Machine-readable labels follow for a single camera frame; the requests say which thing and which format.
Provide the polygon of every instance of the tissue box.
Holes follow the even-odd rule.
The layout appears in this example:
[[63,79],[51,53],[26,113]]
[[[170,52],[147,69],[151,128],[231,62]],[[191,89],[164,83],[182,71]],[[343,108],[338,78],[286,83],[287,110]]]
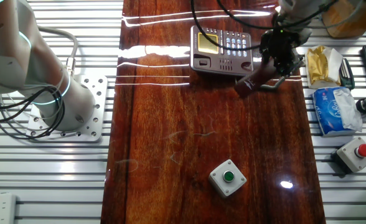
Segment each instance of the tissue box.
[[343,136],[362,131],[362,117],[348,88],[320,88],[312,98],[323,136]]
[[[309,74],[309,54],[312,55],[312,51],[316,49],[323,49],[322,54],[325,55],[327,59],[327,63],[325,64],[327,66],[326,73],[322,70],[318,70],[319,73],[323,73],[323,76],[327,76],[327,80],[316,80],[314,83],[311,83],[311,74]],[[320,54],[315,54],[315,57],[322,57]],[[340,86],[340,78],[339,78],[339,69],[340,65],[342,64],[343,56],[338,53],[333,48],[325,47],[322,45],[312,47],[307,50],[307,53],[305,54],[305,65],[306,65],[306,76],[307,76],[307,85],[309,88],[312,89],[318,89],[318,88],[326,88],[326,87],[337,87]]]

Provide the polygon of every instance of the wooden table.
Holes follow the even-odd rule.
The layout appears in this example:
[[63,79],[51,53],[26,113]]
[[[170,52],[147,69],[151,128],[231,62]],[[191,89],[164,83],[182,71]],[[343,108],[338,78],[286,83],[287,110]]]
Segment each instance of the wooden table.
[[[263,12],[273,4],[226,2]],[[220,9],[197,0],[196,10]],[[270,25],[255,14],[247,21]],[[241,99],[234,78],[189,67],[189,1],[125,0],[123,15],[101,222],[325,223],[300,77]],[[264,30],[222,16],[198,13],[204,27],[260,41]],[[227,159],[248,181],[222,199],[208,176]]]

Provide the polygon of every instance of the metal mounting plate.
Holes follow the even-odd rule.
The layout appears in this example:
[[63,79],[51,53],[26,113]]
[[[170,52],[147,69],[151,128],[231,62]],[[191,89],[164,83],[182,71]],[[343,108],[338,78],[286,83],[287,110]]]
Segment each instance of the metal mounting plate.
[[[96,77],[89,75],[77,75],[76,80],[82,85],[85,85],[95,97],[96,107],[91,118],[81,128],[70,131],[61,132],[54,131],[50,136],[46,136],[33,142],[97,142],[101,139],[103,129],[103,117],[105,111],[106,91],[108,81],[104,75],[97,75]],[[46,129],[47,124],[40,119],[40,111],[36,106],[32,106],[31,115],[28,121],[29,129]],[[35,131],[27,130],[28,135],[35,135]]]

